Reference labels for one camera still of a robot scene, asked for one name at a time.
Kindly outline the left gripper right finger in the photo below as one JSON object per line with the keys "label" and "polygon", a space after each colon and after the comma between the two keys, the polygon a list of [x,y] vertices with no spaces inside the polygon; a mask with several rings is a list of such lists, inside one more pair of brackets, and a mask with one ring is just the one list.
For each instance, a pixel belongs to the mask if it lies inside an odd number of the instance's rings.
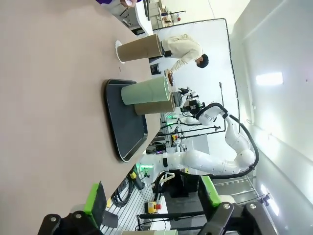
{"label": "left gripper right finger", "polygon": [[224,235],[232,231],[240,235],[268,234],[268,217],[258,201],[244,205],[223,202],[208,176],[199,179],[198,197],[207,219],[200,235]]}

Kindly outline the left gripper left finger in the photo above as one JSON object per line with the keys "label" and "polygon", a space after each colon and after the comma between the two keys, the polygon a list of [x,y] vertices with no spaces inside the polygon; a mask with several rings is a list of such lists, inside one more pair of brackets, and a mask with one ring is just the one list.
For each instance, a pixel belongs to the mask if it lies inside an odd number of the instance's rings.
{"label": "left gripper left finger", "polygon": [[92,185],[84,208],[69,213],[62,218],[57,214],[48,214],[43,219],[44,235],[100,235],[107,205],[101,182]]}

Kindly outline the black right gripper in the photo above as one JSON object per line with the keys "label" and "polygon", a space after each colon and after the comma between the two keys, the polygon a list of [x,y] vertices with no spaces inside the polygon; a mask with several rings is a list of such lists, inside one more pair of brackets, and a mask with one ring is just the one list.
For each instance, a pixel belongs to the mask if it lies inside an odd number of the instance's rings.
{"label": "black right gripper", "polygon": [[198,99],[188,99],[182,106],[182,113],[189,113],[192,117],[195,117],[203,108],[204,102],[200,102]]}

